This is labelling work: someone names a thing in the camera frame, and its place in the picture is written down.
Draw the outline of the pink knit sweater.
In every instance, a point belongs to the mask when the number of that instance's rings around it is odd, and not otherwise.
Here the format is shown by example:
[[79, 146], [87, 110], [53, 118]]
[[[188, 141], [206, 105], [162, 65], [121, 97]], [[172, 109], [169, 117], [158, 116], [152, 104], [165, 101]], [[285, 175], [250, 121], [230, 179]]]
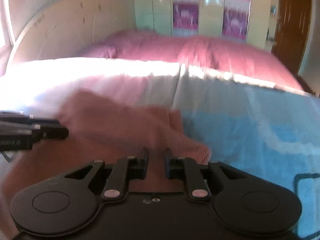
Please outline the pink knit sweater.
[[178, 110], [164, 107], [130, 107], [109, 98], [81, 90], [61, 106], [58, 119], [68, 127], [65, 140], [43, 141], [23, 152], [1, 180], [1, 233], [7, 239], [17, 234], [9, 203], [20, 190], [93, 160], [115, 163], [127, 156], [149, 152], [147, 176], [130, 183], [136, 192], [178, 192], [179, 180], [168, 180], [164, 152], [207, 164], [210, 149], [184, 135]]

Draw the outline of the blue patterned quilt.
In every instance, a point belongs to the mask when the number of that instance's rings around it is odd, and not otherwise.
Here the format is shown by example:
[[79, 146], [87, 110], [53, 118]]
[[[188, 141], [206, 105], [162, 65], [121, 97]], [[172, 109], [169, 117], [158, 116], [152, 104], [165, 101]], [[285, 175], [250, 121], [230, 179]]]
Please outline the blue patterned quilt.
[[294, 191], [303, 206], [299, 237], [319, 239], [318, 98], [208, 68], [74, 57], [15, 64], [1, 77], [1, 109], [58, 119], [81, 90], [178, 110], [184, 135], [210, 149], [209, 161]]

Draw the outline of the cream arched headboard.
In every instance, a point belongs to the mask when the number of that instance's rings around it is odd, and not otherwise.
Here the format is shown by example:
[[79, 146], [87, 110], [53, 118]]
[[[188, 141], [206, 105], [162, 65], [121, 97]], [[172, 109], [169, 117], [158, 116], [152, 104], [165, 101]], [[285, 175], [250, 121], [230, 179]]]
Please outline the cream arched headboard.
[[74, 57], [89, 45], [134, 25], [119, 0], [55, 0], [22, 30], [8, 65]]

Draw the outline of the pink pillow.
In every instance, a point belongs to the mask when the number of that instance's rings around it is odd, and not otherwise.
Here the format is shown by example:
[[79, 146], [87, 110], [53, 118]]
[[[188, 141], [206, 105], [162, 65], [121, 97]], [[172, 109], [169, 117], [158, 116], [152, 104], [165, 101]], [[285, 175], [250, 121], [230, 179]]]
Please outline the pink pillow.
[[129, 29], [114, 33], [101, 42], [92, 43], [78, 52], [78, 57], [115, 59], [126, 50], [140, 47], [158, 35], [151, 29]]

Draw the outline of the pink folded blanket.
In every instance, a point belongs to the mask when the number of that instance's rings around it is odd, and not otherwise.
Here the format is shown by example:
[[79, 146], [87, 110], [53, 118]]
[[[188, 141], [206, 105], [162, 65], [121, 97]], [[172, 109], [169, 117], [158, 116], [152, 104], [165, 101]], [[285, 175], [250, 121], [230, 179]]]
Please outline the pink folded blanket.
[[271, 53], [247, 44], [210, 37], [167, 37], [158, 35], [118, 56], [132, 60], [178, 62], [221, 72], [239, 74], [278, 87], [302, 90], [289, 70]]

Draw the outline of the lower right pink poster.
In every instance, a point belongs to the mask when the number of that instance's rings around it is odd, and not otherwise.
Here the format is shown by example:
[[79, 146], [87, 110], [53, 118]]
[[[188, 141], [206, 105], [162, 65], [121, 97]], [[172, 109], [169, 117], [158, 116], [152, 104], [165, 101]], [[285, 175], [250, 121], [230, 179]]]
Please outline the lower right pink poster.
[[249, 12], [226, 8], [223, 11], [222, 36], [238, 40], [247, 38]]

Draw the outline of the brown wooden door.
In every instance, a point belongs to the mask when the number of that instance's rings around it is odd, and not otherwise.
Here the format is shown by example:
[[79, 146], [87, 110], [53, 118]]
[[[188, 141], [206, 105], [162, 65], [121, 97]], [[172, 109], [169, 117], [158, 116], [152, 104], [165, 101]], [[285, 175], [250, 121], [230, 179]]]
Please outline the brown wooden door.
[[309, 34], [312, 0], [279, 0], [272, 53], [297, 75]]

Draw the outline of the lower left pink poster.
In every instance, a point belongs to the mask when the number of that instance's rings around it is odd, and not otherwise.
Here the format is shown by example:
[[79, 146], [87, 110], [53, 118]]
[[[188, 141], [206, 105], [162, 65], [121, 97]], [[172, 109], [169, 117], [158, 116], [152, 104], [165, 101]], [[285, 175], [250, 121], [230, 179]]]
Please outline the lower left pink poster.
[[175, 2], [172, 9], [174, 29], [197, 30], [199, 27], [199, 4]]

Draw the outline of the cream glossy wardrobe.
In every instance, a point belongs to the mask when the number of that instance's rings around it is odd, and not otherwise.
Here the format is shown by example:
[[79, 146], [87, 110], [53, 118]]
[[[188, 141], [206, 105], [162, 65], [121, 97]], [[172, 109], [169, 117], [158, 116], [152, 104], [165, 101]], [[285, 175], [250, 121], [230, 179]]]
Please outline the cream glossy wardrobe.
[[[172, 9], [175, 2], [199, 4], [197, 30], [174, 29]], [[222, 36], [223, 11], [226, 8], [249, 12], [247, 38], [243, 40]], [[167, 36], [211, 36], [263, 49], [267, 39], [271, 0], [135, 0], [136, 26], [149, 28]]]

